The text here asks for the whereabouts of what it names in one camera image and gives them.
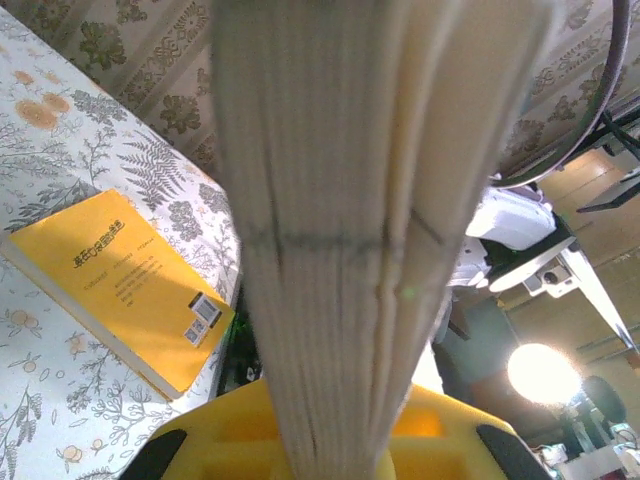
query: bright light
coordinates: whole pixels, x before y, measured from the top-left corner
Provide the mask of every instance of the bright light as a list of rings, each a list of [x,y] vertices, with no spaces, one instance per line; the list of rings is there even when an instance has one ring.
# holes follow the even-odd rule
[[[580,375],[569,361],[540,343],[517,348],[509,359],[507,373],[516,392],[536,403],[567,404],[580,391]]]

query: light bulb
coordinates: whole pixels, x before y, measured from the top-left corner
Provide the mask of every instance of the light bulb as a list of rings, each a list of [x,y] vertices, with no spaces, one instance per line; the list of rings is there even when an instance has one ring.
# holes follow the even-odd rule
[[[580,391],[580,375],[567,358],[540,343],[518,347],[507,374],[516,392],[535,403],[567,404]]]

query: desk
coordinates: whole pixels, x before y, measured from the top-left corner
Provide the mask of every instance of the desk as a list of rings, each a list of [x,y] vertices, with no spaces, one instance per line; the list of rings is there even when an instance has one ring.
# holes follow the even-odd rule
[[[239,248],[220,187],[0,9],[0,230],[109,188],[230,299]],[[0,479],[117,478],[207,400],[215,363],[167,402],[0,257]]]

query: book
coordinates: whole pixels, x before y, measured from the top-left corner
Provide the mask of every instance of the book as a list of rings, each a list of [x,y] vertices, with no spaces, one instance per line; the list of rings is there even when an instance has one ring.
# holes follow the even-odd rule
[[[170,399],[232,309],[115,190],[10,234],[0,253]]]
[[[295,478],[374,477],[553,3],[216,2],[221,180]]]

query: yellow plastic object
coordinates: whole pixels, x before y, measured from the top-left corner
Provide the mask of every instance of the yellow plastic object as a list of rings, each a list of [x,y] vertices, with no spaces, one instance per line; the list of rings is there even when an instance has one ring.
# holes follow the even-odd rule
[[[476,433],[503,421],[453,398],[414,387],[396,423],[377,480],[506,479]],[[153,435],[187,434],[163,480],[292,480],[263,380],[172,420]]]

